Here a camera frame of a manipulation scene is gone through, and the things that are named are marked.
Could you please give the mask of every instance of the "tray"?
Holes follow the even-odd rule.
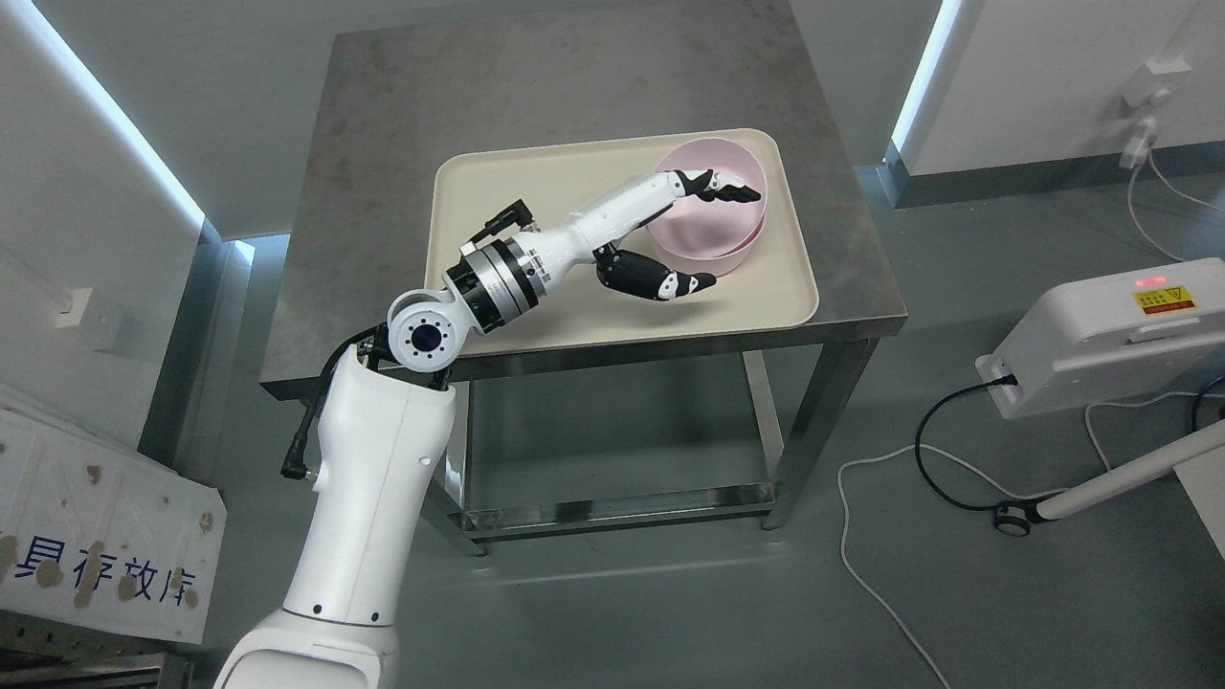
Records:
[[[595,280],[594,266],[577,266],[564,289],[539,306],[488,337],[469,337],[464,356],[775,330],[807,321],[820,295],[783,161],[774,140],[752,129],[456,156],[434,181],[426,286],[441,288],[442,273],[459,260],[459,245],[511,201],[523,199],[541,228],[555,227],[599,194],[652,172],[676,146],[703,136],[740,143],[766,170],[766,224],[745,262],[714,287],[675,302],[612,292]],[[644,229],[630,234],[621,248],[653,255]]]

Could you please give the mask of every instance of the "floor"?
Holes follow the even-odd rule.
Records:
[[[838,466],[907,445],[927,406],[975,383],[974,358],[1045,289],[1166,261],[1132,227],[1121,185],[894,211],[875,170],[859,173],[910,320],[877,349],[790,522],[517,541],[485,558],[457,553],[423,525],[401,596],[399,687],[938,687],[842,568]],[[1178,184],[1225,199],[1225,175]],[[1137,201],[1175,253],[1225,249],[1225,218],[1156,183],[1138,184]],[[257,385],[285,239],[251,243],[213,474],[229,523],[206,642],[181,649],[203,676],[279,606],[314,504],[306,485],[277,474],[301,407]],[[784,423],[815,359],[816,348],[767,353]],[[1225,357],[1210,364],[1183,389],[1225,368]],[[644,406],[642,392],[655,389],[665,401]],[[488,383],[477,389],[478,506],[760,477],[744,392],[729,357]],[[576,394],[588,403],[559,403]],[[1182,413],[1176,402],[1106,409],[1095,428],[1125,461],[1177,436]],[[1005,422],[986,397],[964,400],[929,438],[1018,492],[1100,470],[1079,409]],[[958,495],[996,499],[967,472],[933,463]],[[845,481],[851,561],[953,687],[1225,684],[1225,566],[1177,482],[1018,539],[943,504],[904,456],[850,468]]]

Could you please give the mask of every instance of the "bowl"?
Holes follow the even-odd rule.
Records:
[[[761,192],[758,201],[736,204],[687,196],[647,226],[655,256],[682,272],[722,276],[739,266],[761,234],[766,218],[766,172],[744,146],[726,139],[695,139],[664,156],[657,172],[731,173]]]

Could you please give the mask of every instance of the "yellow warning label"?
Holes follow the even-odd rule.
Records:
[[[1132,297],[1136,298],[1136,303],[1139,305],[1140,310],[1149,316],[1155,316],[1166,311],[1196,308],[1196,302],[1192,300],[1191,292],[1188,292],[1182,284],[1178,284],[1177,287],[1150,289],[1148,292],[1133,292]]]

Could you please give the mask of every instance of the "stainless steel table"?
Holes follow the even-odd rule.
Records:
[[[790,7],[680,0],[410,26],[336,39],[261,380],[305,396],[345,336],[424,283],[434,173],[459,153],[755,128],[778,142],[821,305],[804,325],[666,342],[462,358],[453,380],[745,353],[769,481],[470,511],[463,479],[425,516],[488,541],[762,515],[780,526],[877,341],[905,304]],[[822,343],[783,447],[760,351]],[[448,461],[467,465],[462,433]]]

